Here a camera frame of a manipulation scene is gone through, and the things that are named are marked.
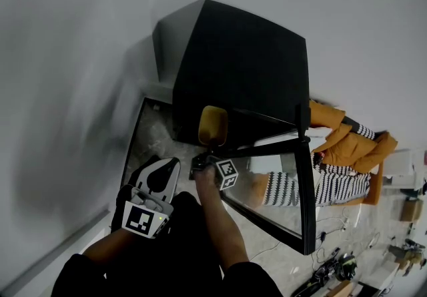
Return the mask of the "person's right hand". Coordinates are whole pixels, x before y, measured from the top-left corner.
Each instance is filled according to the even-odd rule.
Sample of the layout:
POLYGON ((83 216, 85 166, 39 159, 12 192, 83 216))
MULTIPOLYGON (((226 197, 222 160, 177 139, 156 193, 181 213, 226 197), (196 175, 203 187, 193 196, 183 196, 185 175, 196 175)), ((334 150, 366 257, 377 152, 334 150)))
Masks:
POLYGON ((216 169, 213 166, 208 166, 204 170, 196 172, 194 178, 199 197, 218 192, 216 169))

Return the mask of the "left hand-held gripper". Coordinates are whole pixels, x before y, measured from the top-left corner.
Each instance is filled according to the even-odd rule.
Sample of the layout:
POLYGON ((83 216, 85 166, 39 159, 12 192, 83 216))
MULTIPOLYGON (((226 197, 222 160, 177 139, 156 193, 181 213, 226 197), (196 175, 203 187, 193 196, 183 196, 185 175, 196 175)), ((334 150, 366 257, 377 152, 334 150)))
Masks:
POLYGON ((175 194, 181 169, 177 158, 151 156, 136 169, 117 195, 111 231, 123 228, 148 239, 156 239, 173 214, 169 204, 175 194), (143 190, 153 191, 153 195, 143 190))

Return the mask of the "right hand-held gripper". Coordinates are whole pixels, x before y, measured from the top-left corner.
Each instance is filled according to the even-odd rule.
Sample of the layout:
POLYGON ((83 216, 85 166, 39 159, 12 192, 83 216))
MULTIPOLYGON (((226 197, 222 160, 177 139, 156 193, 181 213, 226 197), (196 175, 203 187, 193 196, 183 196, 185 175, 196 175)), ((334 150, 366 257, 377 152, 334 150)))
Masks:
POLYGON ((199 154, 191 160, 189 179, 194 180, 194 174, 205 170, 206 167, 214 167, 216 171, 216 186, 219 191, 233 187, 238 179, 238 171, 231 159, 216 157, 224 145, 223 138, 211 138, 208 144, 209 154, 199 154))

